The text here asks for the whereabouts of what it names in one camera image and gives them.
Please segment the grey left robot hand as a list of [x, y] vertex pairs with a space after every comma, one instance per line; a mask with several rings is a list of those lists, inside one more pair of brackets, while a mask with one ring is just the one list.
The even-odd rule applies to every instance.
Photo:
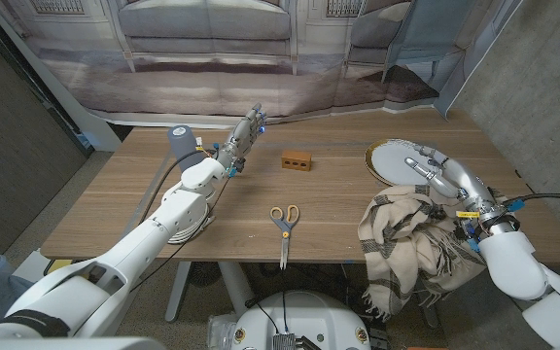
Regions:
[[242, 162], [250, 152], [257, 138], [265, 132], [266, 114], [262, 104], [255, 104], [229, 133], [226, 142], [219, 149], [216, 160], [227, 172]]

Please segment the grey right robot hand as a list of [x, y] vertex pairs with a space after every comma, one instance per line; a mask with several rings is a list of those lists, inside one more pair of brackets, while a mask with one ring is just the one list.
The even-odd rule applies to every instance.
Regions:
[[466, 212], [477, 213], [480, 232], [495, 235], [520, 229], [519, 221], [466, 165], [431, 147], [415, 145], [414, 150], [426, 157], [428, 164], [437, 167], [438, 171], [413, 157], [406, 157], [404, 163], [425, 178], [439, 194], [458, 199]]

